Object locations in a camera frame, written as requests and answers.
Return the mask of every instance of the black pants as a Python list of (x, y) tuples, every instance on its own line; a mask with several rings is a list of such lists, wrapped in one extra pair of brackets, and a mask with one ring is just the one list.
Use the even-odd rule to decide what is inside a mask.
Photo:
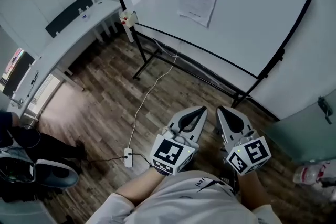
[(10, 132), (16, 142), (26, 150), (33, 162), (38, 159), (46, 159), (68, 165), (75, 171), (79, 170), (74, 162), (64, 159), (80, 158), (79, 148), (69, 146), (48, 134), (39, 133), (35, 129), (12, 128)]

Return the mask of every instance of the desk leg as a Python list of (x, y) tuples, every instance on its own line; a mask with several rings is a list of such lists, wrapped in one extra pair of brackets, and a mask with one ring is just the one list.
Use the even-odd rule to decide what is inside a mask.
[(53, 73), (55, 73), (56, 77), (61, 77), (64, 79), (67, 83), (69, 83), (72, 87), (74, 87), (77, 91), (83, 91), (84, 88), (75, 83), (72, 79), (70, 79), (67, 75), (62, 73), (58, 68), (55, 68)]
[(72, 76), (74, 73), (72, 73), (70, 70), (69, 70), (69, 68), (67, 68), (66, 70), (65, 70), (70, 76)]
[(101, 23), (101, 25), (103, 26), (106, 35), (107, 35), (108, 37), (111, 37), (111, 32), (110, 32), (109, 28), (107, 27), (107, 24), (103, 21), (103, 22)]
[(96, 38), (98, 39), (99, 43), (104, 44), (104, 40), (101, 37), (101, 35), (98, 33), (98, 31), (94, 28), (93, 30), (94, 35), (96, 36)]
[(113, 17), (111, 17), (111, 26), (112, 26), (112, 28), (113, 28), (113, 31), (115, 32), (115, 33), (117, 33), (118, 32), (118, 30), (117, 30), (117, 28), (115, 27), (116, 25), (114, 24), (114, 20), (113, 20)]

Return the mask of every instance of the person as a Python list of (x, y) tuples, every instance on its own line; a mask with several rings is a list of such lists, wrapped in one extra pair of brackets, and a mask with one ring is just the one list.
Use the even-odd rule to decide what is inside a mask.
[(86, 159), (84, 144), (77, 140), (76, 146), (70, 146), (62, 141), (41, 133), (36, 129), (19, 127), (19, 117), (13, 112), (0, 111), (0, 148), (10, 147), (13, 139), (26, 151), (29, 158), (60, 162), (80, 173), (81, 168), (65, 158)]
[(241, 203), (226, 183), (206, 172), (165, 176), (150, 167), (111, 194), (87, 224), (280, 224), (256, 172), (238, 181)]

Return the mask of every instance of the wooden floor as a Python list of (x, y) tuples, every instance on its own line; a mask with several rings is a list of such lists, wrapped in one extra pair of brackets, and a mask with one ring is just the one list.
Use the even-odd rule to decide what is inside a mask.
[[(156, 79), (170, 68), (154, 60), (141, 74), (140, 81), (133, 80), (142, 59), (125, 40), (121, 35), (109, 45), (91, 45), (71, 67), (73, 79), (86, 90), (78, 92), (63, 84), (39, 122), (41, 131), (68, 144), (74, 145), (76, 139), (81, 139), (89, 159), (123, 156), (136, 110)], [(225, 94), (173, 68), (139, 112), (131, 148), (148, 157), (157, 133), (176, 112), (205, 105), (208, 118), (195, 168), (219, 175), (222, 139), (213, 133), (215, 109), (219, 105), (229, 106), (231, 101)], [(248, 102), (238, 110), (250, 118), (259, 134), (272, 123)], [(312, 191), (296, 186), (292, 182), (296, 166), (272, 141), (267, 141), (273, 157), (258, 174), (271, 195), (275, 213), (283, 223), (324, 223), (333, 207)], [(62, 194), (52, 193), (52, 199), (44, 203), (58, 223), (65, 221), (65, 215), (71, 215), (78, 224), (85, 223), (112, 192), (147, 168), (141, 156), (134, 157), (133, 168), (125, 168), (122, 160), (96, 162), (91, 167), (83, 164), (79, 183)]]

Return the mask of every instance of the gray cabinet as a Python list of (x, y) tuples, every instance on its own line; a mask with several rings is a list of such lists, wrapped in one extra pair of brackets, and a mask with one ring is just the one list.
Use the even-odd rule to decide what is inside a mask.
[(324, 98), (334, 112), (331, 124), (316, 102), (265, 130), (295, 162), (336, 159), (336, 90)]

